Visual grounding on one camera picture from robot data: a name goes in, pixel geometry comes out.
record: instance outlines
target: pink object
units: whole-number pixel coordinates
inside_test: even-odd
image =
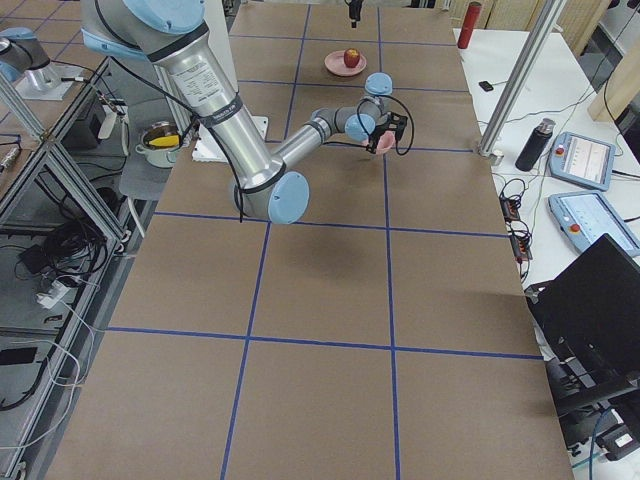
[[[387,130],[382,134],[380,140],[378,140],[378,147],[376,148],[376,155],[383,155],[393,148],[396,144],[396,136],[393,132]],[[367,146],[368,142],[362,142],[362,145]]]
[[[367,59],[362,52],[360,52],[360,61],[358,62],[358,65],[353,68],[349,68],[344,64],[344,50],[337,50],[326,56],[324,59],[324,65],[327,67],[327,70],[334,75],[338,75],[339,77],[353,77],[365,69],[367,66]]]

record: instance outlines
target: power adapter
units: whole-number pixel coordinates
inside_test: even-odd
[[[18,258],[33,275],[40,273],[45,267],[49,266],[49,259],[40,245],[33,245],[24,252],[20,252]]]
[[[60,300],[67,294],[70,290],[65,284],[63,284],[60,280],[54,280],[51,284],[51,288],[47,293],[37,293],[36,294],[36,302],[42,305],[43,308],[47,310],[51,310],[55,307]]]

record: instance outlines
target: apple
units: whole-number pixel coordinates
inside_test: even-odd
[[[344,51],[344,64],[349,68],[356,68],[360,62],[360,52],[355,48],[347,48]]]

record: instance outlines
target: screen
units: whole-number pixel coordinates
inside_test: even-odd
[[[573,195],[563,197],[561,201],[571,217],[580,225],[582,234],[591,243],[600,238],[602,234],[608,233],[625,250],[636,248],[597,195]]]
[[[531,305],[554,348],[564,340],[597,383],[607,371],[640,371],[640,266],[600,237]],[[640,439],[640,391],[611,400]]]
[[[576,177],[602,183],[609,158],[609,147],[585,138],[571,137],[564,171]]]

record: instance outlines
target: blue tape line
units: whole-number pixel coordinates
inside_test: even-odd
[[[471,148],[411,147],[411,150],[419,152],[473,153]]]
[[[384,210],[387,235],[387,291],[389,295],[389,339],[391,341],[391,387],[393,392],[393,439],[395,451],[396,480],[402,476],[400,465],[400,420],[398,412],[398,368],[396,362],[396,326],[393,303],[393,257],[391,254],[391,218],[389,213],[389,182],[387,177],[387,156],[382,156],[384,176]]]
[[[287,343],[292,345],[316,345],[319,347],[355,348],[363,350],[385,350],[390,351],[388,345],[375,345],[369,343],[332,342],[325,340],[305,340],[297,338],[277,338],[277,337],[256,337],[252,336],[251,341],[265,343]]]
[[[198,213],[179,213],[179,212],[154,212],[154,215],[158,215],[160,217],[181,217],[181,218],[201,218],[204,220],[232,220],[238,221],[238,217],[227,217],[224,215],[204,215]],[[261,220],[259,218],[247,218],[243,219],[244,222],[253,222],[253,223],[269,223],[266,220]]]
[[[107,330],[109,330],[110,332],[150,333],[154,335],[171,335],[175,337],[219,338],[222,340],[247,339],[245,335],[234,335],[231,333],[193,332],[188,330],[162,330],[157,328],[108,327]]]
[[[295,85],[293,82],[281,82],[277,80],[238,80],[238,83],[258,83],[261,85]]]
[[[291,126],[291,114],[293,113],[293,102],[296,98],[296,86],[298,84],[298,78],[300,76],[300,63],[302,62],[302,52],[304,51],[304,38],[307,35],[307,28],[309,28],[309,17],[311,16],[311,5],[307,5],[307,17],[304,20],[304,30],[302,33],[302,40],[300,42],[300,52],[298,53],[298,64],[296,65],[296,76],[293,80],[293,90],[291,92],[291,101],[289,102],[289,111],[287,112],[287,123],[284,127],[284,138],[289,136],[289,127]]]
[[[382,27],[380,26],[382,21],[380,19],[380,7],[376,7],[376,12],[378,16],[378,62],[380,71],[384,72],[384,68],[382,68]]]
[[[353,348],[363,350],[383,350],[408,353],[427,353],[432,355],[456,355],[466,357],[493,357],[493,358],[507,358],[515,360],[542,360],[541,356],[536,355],[524,355],[517,353],[496,353],[496,352],[479,352],[471,350],[447,350],[437,348],[421,348],[421,347],[403,347],[396,346],[392,348],[390,345],[376,345],[373,343],[351,343],[351,342],[336,342],[325,340],[309,340],[298,338],[278,338],[278,337],[266,337],[266,336],[247,336],[238,335],[233,333],[216,333],[216,332],[196,332],[190,330],[163,330],[156,328],[141,328],[141,327],[108,327],[110,332],[122,332],[122,333],[140,333],[143,335],[168,335],[175,337],[195,337],[195,338],[216,338],[220,340],[236,340],[261,342],[261,343],[287,343],[293,345],[317,345],[321,347],[336,347],[336,348]]]
[[[238,217],[226,217],[222,215],[203,215],[195,213],[179,213],[179,212],[155,212],[154,215],[161,217],[179,217],[179,218],[199,218],[203,220],[224,220],[224,221],[238,221]],[[246,218],[245,222],[254,223],[269,223],[266,220],[260,220],[256,218]],[[509,238],[506,233],[483,233],[483,232],[462,232],[456,230],[435,230],[428,228],[408,228],[408,227],[387,227],[376,225],[350,225],[347,223],[320,223],[320,222],[296,222],[294,225],[313,226],[313,227],[335,227],[335,228],[352,228],[358,230],[378,230],[390,232],[410,232],[410,233],[425,233],[434,235],[460,235],[466,237],[487,237],[487,238]]]
[[[251,35],[248,33],[234,33],[229,34],[229,38],[266,38],[269,40],[302,40],[302,37],[286,37],[286,36],[271,36],[271,35]]]
[[[16,6],[13,10],[11,10],[9,13],[7,13],[6,15],[4,15],[4,18],[12,18],[12,17],[11,17],[11,14],[12,14],[13,12],[15,12],[16,10],[18,10],[20,7],[22,7],[22,6],[25,4],[25,2],[26,2],[26,1],[27,1],[27,0],[22,0],[22,1],[18,4],[18,6]]]
[[[240,404],[240,394],[242,393],[242,383],[244,381],[244,371],[247,366],[247,357],[249,356],[249,344],[251,343],[251,331],[253,330],[253,322],[256,316],[256,308],[258,306],[258,296],[260,295],[260,284],[262,282],[262,273],[264,271],[264,262],[267,257],[267,247],[269,246],[269,233],[271,224],[267,224],[264,232],[264,242],[262,244],[262,254],[260,256],[260,265],[258,267],[258,275],[256,277],[256,288],[253,293],[253,302],[251,305],[251,314],[249,315],[249,325],[247,326],[247,337],[244,342],[244,350],[242,352],[242,361],[240,362],[240,372],[238,373],[238,383],[236,385],[236,394],[233,399],[233,408],[231,410],[231,420],[229,421],[229,432],[227,433],[227,443],[224,449],[224,460],[222,461],[222,469],[220,471],[220,480],[224,480],[229,466],[229,456],[231,454],[231,443],[233,442],[233,432],[236,426],[236,417],[238,414],[238,406]]]
[[[431,353],[436,355],[457,355],[463,357],[510,358],[514,360],[543,360],[541,355],[522,353],[477,352],[472,350],[447,350],[440,348],[396,347],[398,352]]]
[[[424,228],[390,227],[393,232],[433,233],[437,235],[461,235],[465,237],[509,238],[506,233],[458,232],[455,230],[431,230]]]
[[[9,18],[11,14],[6,15],[4,18]],[[46,20],[47,22],[80,22],[80,20],[74,20],[73,18],[42,18],[42,17],[11,17],[11,20]]]
[[[379,55],[379,61],[382,61],[382,53]],[[320,88],[364,88],[364,84],[355,85],[351,83],[307,83],[307,82],[283,82],[279,80],[254,80],[242,79],[238,83],[256,83],[261,85],[287,85],[299,87],[320,87]],[[450,88],[420,88],[420,87],[393,87],[394,90],[410,91],[410,92],[442,92],[442,93],[469,93],[468,90],[454,90]]]
[[[381,43],[392,45],[422,45],[426,47],[457,47],[455,43],[434,43],[434,42],[402,42],[402,41],[390,41],[382,40],[380,31],[378,31],[378,40],[354,40],[350,38],[316,38],[316,37],[286,37],[286,36],[271,36],[271,35],[251,35],[246,33],[234,33],[229,35],[230,38],[257,38],[257,39],[270,39],[270,40],[311,40],[314,42],[345,42],[345,43]]]
[[[382,43],[389,43],[391,45],[423,45],[426,47],[457,47],[455,43],[434,43],[434,42],[400,42],[387,40]]]
[[[386,227],[376,227],[374,225],[350,225],[347,223],[317,223],[317,222],[296,222],[294,225],[308,225],[311,227],[336,227],[336,228],[352,228],[356,230],[378,230],[384,232]]]

